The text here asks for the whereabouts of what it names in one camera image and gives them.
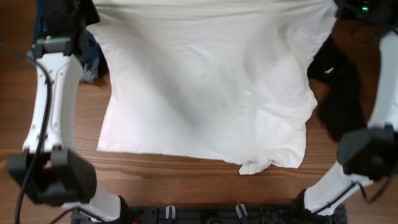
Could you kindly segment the white t-shirt black print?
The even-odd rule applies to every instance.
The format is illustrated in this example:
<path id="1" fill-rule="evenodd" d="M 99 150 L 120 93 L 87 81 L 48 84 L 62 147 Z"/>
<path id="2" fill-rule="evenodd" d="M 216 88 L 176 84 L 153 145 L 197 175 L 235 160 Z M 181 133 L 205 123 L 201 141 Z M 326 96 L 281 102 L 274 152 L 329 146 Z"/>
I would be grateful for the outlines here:
<path id="1" fill-rule="evenodd" d="M 98 150 L 298 168 L 317 106 L 307 68 L 330 0 L 95 1 L 109 68 Z"/>

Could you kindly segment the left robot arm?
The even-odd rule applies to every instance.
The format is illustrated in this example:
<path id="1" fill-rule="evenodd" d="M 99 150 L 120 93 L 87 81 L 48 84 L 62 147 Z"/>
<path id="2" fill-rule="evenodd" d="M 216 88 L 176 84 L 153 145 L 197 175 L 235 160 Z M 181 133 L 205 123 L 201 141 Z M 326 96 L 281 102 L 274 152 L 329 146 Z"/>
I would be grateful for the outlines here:
<path id="1" fill-rule="evenodd" d="M 40 34 L 24 58 L 37 70 L 34 114 L 22 152 L 7 160 L 24 197 L 63 208 L 72 223 L 136 223 L 126 201 L 97 183 L 95 168 L 75 152 L 74 116 L 78 83 L 89 50 L 86 28 L 100 17 L 92 1 L 42 3 Z"/>

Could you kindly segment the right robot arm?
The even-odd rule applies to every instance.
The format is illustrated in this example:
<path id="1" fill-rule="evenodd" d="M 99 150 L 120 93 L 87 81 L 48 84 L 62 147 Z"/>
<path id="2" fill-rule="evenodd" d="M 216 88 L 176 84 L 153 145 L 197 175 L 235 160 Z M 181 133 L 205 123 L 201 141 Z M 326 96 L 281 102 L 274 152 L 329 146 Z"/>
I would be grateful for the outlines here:
<path id="1" fill-rule="evenodd" d="M 397 1 L 338 1 L 337 16 L 351 12 L 381 30 L 381 69 L 373 112 L 365 128 L 344 134 L 333 167 L 294 200 L 290 218 L 333 222 L 335 210 L 360 190 L 374 203 L 397 175 Z"/>

